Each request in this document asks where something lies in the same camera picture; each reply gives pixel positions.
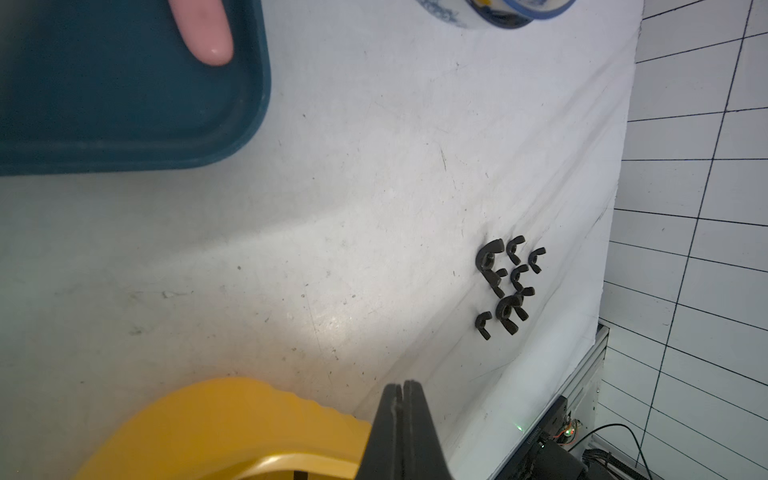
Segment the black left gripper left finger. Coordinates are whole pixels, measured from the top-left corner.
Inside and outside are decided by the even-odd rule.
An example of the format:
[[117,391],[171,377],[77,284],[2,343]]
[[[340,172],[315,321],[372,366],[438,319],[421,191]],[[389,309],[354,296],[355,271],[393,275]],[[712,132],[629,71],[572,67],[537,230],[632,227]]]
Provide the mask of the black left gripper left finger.
[[403,389],[389,384],[382,393],[356,480],[398,480],[404,477]]

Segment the yellow plastic storage box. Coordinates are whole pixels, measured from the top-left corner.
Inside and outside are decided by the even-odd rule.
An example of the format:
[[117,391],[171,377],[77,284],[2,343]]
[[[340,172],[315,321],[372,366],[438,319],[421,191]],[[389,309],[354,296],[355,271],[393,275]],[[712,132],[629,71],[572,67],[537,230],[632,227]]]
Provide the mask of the yellow plastic storage box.
[[245,377],[196,383],[126,421],[79,479],[352,479],[370,423]]

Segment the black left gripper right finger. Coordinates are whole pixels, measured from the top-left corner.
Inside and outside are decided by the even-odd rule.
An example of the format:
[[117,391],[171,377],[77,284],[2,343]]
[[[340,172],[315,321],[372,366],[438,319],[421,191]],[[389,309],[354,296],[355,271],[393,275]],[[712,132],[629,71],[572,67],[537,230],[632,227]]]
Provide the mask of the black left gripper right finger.
[[403,386],[403,461],[405,479],[451,479],[422,385]]

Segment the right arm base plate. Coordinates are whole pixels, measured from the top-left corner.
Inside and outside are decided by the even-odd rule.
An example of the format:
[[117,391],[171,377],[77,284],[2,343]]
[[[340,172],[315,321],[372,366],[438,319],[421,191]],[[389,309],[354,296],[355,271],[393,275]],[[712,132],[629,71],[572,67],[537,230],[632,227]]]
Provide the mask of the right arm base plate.
[[648,479],[607,450],[586,448],[575,456],[569,441],[576,438],[578,427],[567,407],[560,395],[548,409],[522,461],[521,479]]

